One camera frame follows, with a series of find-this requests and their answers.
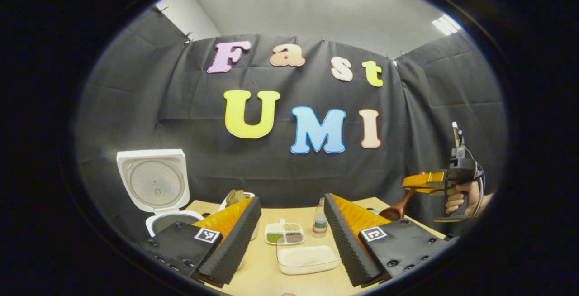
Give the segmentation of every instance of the yellow letter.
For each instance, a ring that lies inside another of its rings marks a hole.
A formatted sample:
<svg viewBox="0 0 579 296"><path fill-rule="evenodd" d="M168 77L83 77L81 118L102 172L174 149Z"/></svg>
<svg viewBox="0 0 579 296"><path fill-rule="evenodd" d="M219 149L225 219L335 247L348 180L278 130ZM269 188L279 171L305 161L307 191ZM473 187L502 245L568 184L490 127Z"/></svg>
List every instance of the yellow letter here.
<svg viewBox="0 0 579 296"><path fill-rule="evenodd" d="M275 54L269 57L269 63L276 67L285 67L285 65L299 67L306 63L306 59L302 57L302 47L298 45L284 44L275 46L273 52Z"/></svg>
<svg viewBox="0 0 579 296"><path fill-rule="evenodd" d="M368 79L368 82L375 87L382 87L384 81L378 79L378 73L382 73L382 68L377 67L374 61L364 62L362 66L366 67L366 79Z"/></svg>
<svg viewBox="0 0 579 296"><path fill-rule="evenodd" d="M352 71L350 70L352 65L347 59L336 56L330 59L330 63L332 64L332 75L336 79L342 81L350 81L354 77Z"/></svg>
<svg viewBox="0 0 579 296"><path fill-rule="evenodd" d="M225 127L227 131L236 137L244 139L257 139L271 131L273 127L273 114L275 113L275 101L281 96L275 91L260 91L257 97L262 100L261 121L257 125L247 125L244 120L246 113L246 100L252 93L247 90L227 90L223 94L227 105L225 106Z"/></svg>
<svg viewBox="0 0 579 296"><path fill-rule="evenodd" d="M378 128L376 127L376 117L378 112L374 109L362 109L358 112L364 121L364 141L362 147L366 149L378 148L381 144L378 140Z"/></svg>

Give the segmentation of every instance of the open lid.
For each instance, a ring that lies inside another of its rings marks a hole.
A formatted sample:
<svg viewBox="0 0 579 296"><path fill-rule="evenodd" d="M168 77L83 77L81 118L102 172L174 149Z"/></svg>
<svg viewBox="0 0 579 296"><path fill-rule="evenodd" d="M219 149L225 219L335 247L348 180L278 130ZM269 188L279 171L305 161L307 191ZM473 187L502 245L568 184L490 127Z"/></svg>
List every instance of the open lid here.
<svg viewBox="0 0 579 296"><path fill-rule="evenodd" d="M116 163L124 187L139 209L166 214L189 202L183 150L121 151L116 154Z"/></svg>

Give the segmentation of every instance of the black handle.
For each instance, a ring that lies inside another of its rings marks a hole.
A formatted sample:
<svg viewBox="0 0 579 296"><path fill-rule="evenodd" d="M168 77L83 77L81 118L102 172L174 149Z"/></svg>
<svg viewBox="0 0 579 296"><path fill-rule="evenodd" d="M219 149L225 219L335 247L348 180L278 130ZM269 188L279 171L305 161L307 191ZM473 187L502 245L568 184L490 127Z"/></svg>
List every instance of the black handle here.
<svg viewBox="0 0 579 296"><path fill-rule="evenodd" d="M463 196L464 196L463 197L463 200L464 200L463 204L461 204L459 206L459 208L455 210L455 212L434 219L435 222L458 222L458 221L465 219L465 210L467 209L467 205L469 205L469 194L465 191L463 191L461 193L463 193ZM445 191L444 195L445 195L446 199L448 200L448 194L446 194L446 191Z"/></svg>

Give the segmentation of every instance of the foam letter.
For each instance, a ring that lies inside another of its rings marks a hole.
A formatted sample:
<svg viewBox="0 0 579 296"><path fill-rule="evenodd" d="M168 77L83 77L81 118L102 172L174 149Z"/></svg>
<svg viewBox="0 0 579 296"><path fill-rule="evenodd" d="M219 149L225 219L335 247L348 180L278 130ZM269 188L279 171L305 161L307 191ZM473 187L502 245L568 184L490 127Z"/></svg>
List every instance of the foam letter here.
<svg viewBox="0 0 579 296"><path fill-rule="evenodd" d="M269 57L269 63L276 67L285 67L291 65L292 67L299 67L306 63L306 59L302 57L302 47L293 44L284 44L275 46L273 54Z"/></svg>
<svg viewBox="0 0 579 296"><path fill-rule="evenodd" d="M366 67L366 79L368 79L368 82L375 87L382 87L384 81L378 79L378 73L382 73L382 68L377 67L374 61L364 62L362 66Z"/></svg>
<svg viewBox="0 0 579 296"><path fill-rule="evenodd" d="M213 65L207 69L207 73L228 72L231 69L231 65L228 64L229 59L233 63L237 63L242 57L242 48L248 50L252 47L252 43L246 40L244 42L219 43L215 47L217 47L217 53L213 59Z"/></svg>
<svg viewBox="0 0 579 296"><path fill-rule="evenodd" d="M275 101L280 98L279 92L260 91L257 97L262 100L261 120L257 125L247 125L244 120L246 112L246 100L252 93L247 90L227 90L223 94L227 105L225 106L225 127L227 131L236 137L244 139L257 139L271 131L273 127L273 114Z"/></svg>
<svg viewBox="0 0 579 296"><path fill-rule="evenodd" d="M310 137L312 147L320 151L327 137L324 151L327 153L343 152L346 147L342 144L342 122L346 113L341 109L330 109L320 125L314 110L310 107L295 107L292 109L298 125L295 132L295 144L291 147L292 153L308 153L310 147L306 139Z"/></svg>
<svg viewBox="0 0 579 296"><path fill-rule="evenodd" d="M350 70L352 65L347 59L336 56L330 59L330 63L332 64L332 75L336 79L342 81L350 81L354 77L352 71Z"/></svg>
<svg viewBox="0 0 579 296"><path fill-rule="evenodd" d="M378 128L376 127L376 117L378 112L374 109L362 109L358 112L364 121L364 141L362 147L366 149L378 148L381 144L378 140Z"/></svg>

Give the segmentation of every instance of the blue letter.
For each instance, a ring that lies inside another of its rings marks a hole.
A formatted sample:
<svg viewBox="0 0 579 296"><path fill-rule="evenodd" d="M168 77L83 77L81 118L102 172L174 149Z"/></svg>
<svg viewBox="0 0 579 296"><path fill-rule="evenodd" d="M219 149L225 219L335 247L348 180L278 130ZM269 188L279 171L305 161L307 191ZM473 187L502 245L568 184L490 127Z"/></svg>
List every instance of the blue letter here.
<svg viewBox="0 0 579 296"><path fill-rule="evenodd" d="M295 132L295 145L291 147L293 153L308 153L310 147L306 143L308 137L316 152L320 151L327 137L324 151L327 153L343 152L346 147L342 144L342 122L346 112L341 109L330 109L320 125L314 110L310 107L295 107L292 109L298 121Z"/></svg>

